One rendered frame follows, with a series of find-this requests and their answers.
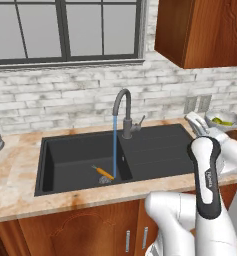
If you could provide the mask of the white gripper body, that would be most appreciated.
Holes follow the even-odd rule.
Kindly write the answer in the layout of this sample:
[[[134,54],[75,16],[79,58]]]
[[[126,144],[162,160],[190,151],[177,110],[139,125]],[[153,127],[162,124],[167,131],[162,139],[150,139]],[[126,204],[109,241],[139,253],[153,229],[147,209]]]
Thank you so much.
[[[207,123],[201,116],[199,116],[195,112],[191,111],[190,113],[186,114],[185,120],[189,123],[197,137],[207,136],[209,134],[209,128],[207,126]]]

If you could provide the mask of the grey sink faucet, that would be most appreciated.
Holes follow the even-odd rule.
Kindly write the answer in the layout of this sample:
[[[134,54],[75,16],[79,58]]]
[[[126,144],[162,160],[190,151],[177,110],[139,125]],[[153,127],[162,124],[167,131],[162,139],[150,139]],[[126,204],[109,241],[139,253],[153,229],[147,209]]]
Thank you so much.
[[[131,118],[131,93],[128,89],[122,89],[116,96],[114,101],[113,111],[112,114],[114,116],[118,115],[120,103],[123,97],[126,97],[126,109],[125,109],[125,118],[123,119],[123,138],[124,139],[131,139],[132,133],[135,131],[141,130],[142,122],[144,121],[145,117],[142,117],[139,123],[132,123]]]

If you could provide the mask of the orange carrot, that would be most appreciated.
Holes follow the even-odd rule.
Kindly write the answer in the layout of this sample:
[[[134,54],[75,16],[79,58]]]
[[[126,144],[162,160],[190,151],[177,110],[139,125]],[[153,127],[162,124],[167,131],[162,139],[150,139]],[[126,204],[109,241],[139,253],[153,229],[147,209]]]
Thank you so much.
[[[105,170],[103,170],[102,168],[96,167],[95,165],[92,165],[92,168],[94,168],[102,176],[105,176],[110,180],[114,180],[114,177],[110,175],[108,172],[106,172]]]

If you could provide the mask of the black kitchen sink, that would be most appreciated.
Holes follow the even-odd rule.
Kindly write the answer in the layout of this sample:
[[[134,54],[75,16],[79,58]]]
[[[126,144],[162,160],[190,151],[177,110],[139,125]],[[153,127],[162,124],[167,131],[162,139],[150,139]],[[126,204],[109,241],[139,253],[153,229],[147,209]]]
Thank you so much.
[[[144,127],[124,139],[117,131],[113,185],[189,174],[191,135],[180,124]],[[45,137],[37,171],[37,196],[100,187],[100,174],[113,176],[113,131]]]

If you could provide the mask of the blue water stream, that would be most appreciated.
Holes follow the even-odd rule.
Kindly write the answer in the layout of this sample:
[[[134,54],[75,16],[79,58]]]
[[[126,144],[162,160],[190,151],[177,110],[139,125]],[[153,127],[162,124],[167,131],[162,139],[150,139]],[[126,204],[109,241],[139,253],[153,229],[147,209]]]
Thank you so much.
[[[116,178],[117,161],[117,116],[113,115],[113,176]]]

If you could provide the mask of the brown wooden cupboard door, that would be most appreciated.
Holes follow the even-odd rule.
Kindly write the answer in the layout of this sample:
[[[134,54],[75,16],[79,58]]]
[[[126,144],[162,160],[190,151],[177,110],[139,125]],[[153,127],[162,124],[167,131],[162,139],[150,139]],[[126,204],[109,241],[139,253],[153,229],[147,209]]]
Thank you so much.
[[[230,208],[230,205],[237,192],[237,183],[220,186],[221,196],[223,198],[226,209]],[[135,242],[134,256],[145,256],[145,252],[148,247],[155,241],[158,234],[158,227],[154,221],[147,215],[144,206],[144,199],[139,200],[138,222],[137,222],[137,234]],[[142,249],[142,239],[144,233],[144,227],[148,227],[148,235],[146,241],[146,248]]]
[[[19,224],[31,256],[133,256],[138,208],[134,200],[24,218]]]

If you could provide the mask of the dark framed window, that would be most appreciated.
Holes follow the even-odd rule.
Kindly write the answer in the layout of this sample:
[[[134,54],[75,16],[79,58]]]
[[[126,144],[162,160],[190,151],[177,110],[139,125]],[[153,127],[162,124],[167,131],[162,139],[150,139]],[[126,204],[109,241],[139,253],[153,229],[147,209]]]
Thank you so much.
[[[0,0],[0,69],[141,63],[147,0]]]

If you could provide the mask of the grey wall outlet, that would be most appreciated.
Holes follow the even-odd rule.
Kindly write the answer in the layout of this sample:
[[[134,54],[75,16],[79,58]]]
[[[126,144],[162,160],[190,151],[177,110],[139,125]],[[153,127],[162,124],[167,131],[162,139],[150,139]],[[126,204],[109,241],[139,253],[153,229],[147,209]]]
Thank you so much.
[[[197,103],[197,97],[187,97],[186,98],[186,102],[185,102],[185,107],[184,107],[184,113],[188,114],[191,111],[195,110],[196,107],[196,103]]]
[[[203,95],[200,97],[198,112],[206,112],[209,109],[210,102],[211,102],[211,95]]]

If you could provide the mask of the brown wooden wall cupboard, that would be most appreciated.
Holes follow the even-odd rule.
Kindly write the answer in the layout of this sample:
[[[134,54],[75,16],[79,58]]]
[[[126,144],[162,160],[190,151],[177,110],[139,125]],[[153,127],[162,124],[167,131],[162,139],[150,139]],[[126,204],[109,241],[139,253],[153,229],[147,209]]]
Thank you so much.
[[[184,69],[237,66],[237,0],[159,0],[155,50]]]

